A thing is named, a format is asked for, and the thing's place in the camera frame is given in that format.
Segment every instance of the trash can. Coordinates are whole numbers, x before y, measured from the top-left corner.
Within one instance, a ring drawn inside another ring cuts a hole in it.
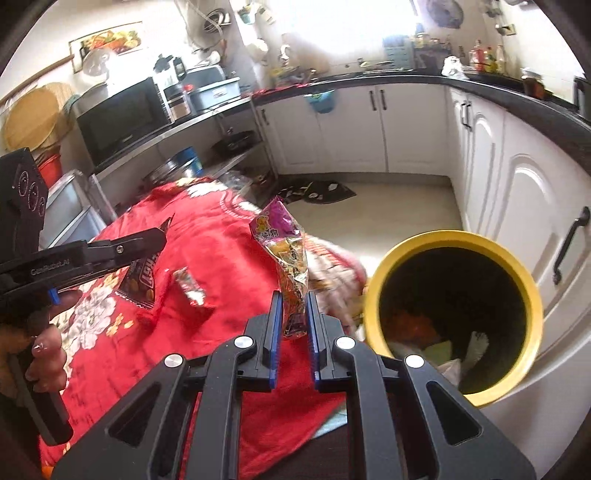
[[[475,332],[488,338],[458,387],[476,407],[523,379],[542,338],[543,308],[532,276],[503,247],[468,232],[423,233],[390,250],[369,282],[364,308],[367,341],[380,355],[395,356],[387,337],[396,312],[405,312],[406,321],[430,320],[461,361]]]

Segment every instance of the human hand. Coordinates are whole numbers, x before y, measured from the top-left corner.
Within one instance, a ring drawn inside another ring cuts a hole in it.
[[[80,297],[80,290],[67,290],[60,293],[60,304],[46,308],[48,320],[71,309]],[[10,325],[0,325],[0,393],[16,398],[17,386],[10,369],[8,355],[20,353],[29,346],[32,337],[25,330]],[[36,392],[59,392],[66,387],[66,352],[61,348],[61,334],[54,325],[50,325],[34,339],[34,360],[26,371],[29,381],[35,381],[33,390]]]

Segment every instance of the silver screw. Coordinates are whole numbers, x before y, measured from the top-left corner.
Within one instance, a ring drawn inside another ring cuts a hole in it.
[[[169,368],[178,367],[183,363],[183,357],[178,353],[173,353],[164,359],[164,365]]]
[[[351,350],[355,346],[355,340],[351,337],[339,337],[336,339],[336,346],[343,350]]]
[[[425,360],[420,355],[409,355],[404,361],[410,368],[421,368],[425,364]]]
[[[238,348],[249,348],[253,343],[254,340],[246,335],[242,335],[241,337],[238,337],[236,340],[234,340],[234,345],[236,345]]]

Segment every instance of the tiled floor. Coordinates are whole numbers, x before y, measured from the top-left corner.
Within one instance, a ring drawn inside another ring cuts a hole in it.
[[[304,230],[353,252],[368,275],[397,243],[418,233],[461,229],[451,187],[348,183],[357,196],[329,205],[300,200],[288,209]]]

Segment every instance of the framed picture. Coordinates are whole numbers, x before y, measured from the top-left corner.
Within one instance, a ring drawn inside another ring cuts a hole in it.
[[[142,22],[136,22],[107,28],[72,40],[69,44],[70,53],[74,55],[74,73],[82,71],[85,57],[96,48],[109,48],[117,55],[142,49],[143,33]]]

